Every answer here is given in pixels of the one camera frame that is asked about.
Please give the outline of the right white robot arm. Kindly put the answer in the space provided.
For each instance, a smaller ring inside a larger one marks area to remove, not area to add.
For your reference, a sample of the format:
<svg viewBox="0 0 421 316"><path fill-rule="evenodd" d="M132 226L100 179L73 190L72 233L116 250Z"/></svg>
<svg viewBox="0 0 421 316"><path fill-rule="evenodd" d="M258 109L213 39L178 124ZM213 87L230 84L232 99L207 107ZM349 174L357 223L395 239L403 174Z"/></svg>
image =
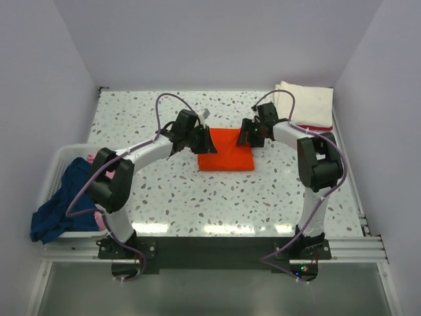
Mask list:
<svg viewBox="0 0 421 316"><path fill-rule="evenodd" d="M297 257L309 258L316 251L312 239L324 234L324 218L330 195L345 181L347 167L331 132L318 134L279 118L273 103L255 105L253 118L241 122L237 145L263 147L265 140L288 145L297 152L299 180L305 187L303 212L293 242Z"/></svg>

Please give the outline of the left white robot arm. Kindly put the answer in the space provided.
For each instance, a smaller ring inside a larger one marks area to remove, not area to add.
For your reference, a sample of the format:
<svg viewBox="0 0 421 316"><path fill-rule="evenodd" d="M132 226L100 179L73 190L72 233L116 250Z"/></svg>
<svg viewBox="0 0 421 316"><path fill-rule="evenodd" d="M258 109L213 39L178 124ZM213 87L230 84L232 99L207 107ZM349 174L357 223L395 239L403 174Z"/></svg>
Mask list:
<svg viewBox="0 0 421 316"><path fill-rule="evenodd" d="M209 110L194 113L183 109L174 122L157 132L156 140L113 151L100 149L91 166L87 195L100 206L103 222L113 238L113 250L121 258L136 252L136 232L125 205L130 198L134 175L142 168L189 148L194 154L216 153L205 119Z"/></svg>

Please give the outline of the orange t-shirt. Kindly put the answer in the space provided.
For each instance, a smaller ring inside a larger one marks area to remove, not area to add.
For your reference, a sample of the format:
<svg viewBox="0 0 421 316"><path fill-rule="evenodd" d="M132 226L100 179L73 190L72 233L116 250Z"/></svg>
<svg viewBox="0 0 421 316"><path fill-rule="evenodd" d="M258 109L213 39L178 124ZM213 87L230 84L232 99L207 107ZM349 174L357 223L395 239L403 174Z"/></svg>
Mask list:
<svg viewBox="0 0 421 316"><path fill-rule="evenodd" d="M217 153L197 156L200 171L245 172L254 171L255 164L250 145L237 145L240 129L211 128L210 136Z"/></svg>

